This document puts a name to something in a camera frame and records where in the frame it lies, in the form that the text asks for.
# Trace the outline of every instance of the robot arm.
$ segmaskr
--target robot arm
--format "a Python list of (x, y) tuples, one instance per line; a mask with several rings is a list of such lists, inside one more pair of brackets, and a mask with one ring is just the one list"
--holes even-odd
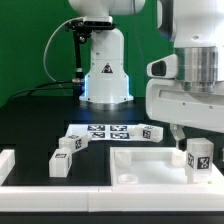
[[(135, 2), (136, 12), (139, 12), (143, 8), (145, 0)], [(69, 0), (69, 3), (83, 16), (129, 15), (134, 12), (133, 0)]]
[(174, 54), (148, 65), (149, 117), (224, 132), (224, 1), (158, 0), (158, 27)]
[(115, 29), (110, 15), (128, 15), (140, 11), (145, 0), (69, 0), (83, 21), (77, 24), (88, 29), (92, 38), (91, 66), (85, 76), (81, 105), (94, 109), (114, 110), (133, 102), (129, 94), (129, 78), (124, 72), (124, 37)]

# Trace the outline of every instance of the black surface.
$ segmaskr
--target black surface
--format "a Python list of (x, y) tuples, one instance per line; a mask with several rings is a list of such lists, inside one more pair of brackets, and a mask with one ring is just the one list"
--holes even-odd
[[(169, 125), (151, 121), (145, 114), (145, 99), (132, 108), (97, 111), (82, 108), (72, 97), (18, 97), (0, 109), (0, 151), (16, 149), (16, 166), (5, 186), (108, 186), (111, 146), (172, 147)], [(90, 142), (88, 149), (73, 155), (68, 178), (49, 178), (48, 162), (69, 124), (138, 124), (164, 127), (164, 140), (152, 142)], [(215, 143), (215, 163), (223, 147), (223, 135), (186, 128), (190, 137), (206, 137)], [(0, 213), (0, 223), (223, 223), (223, 213)]]

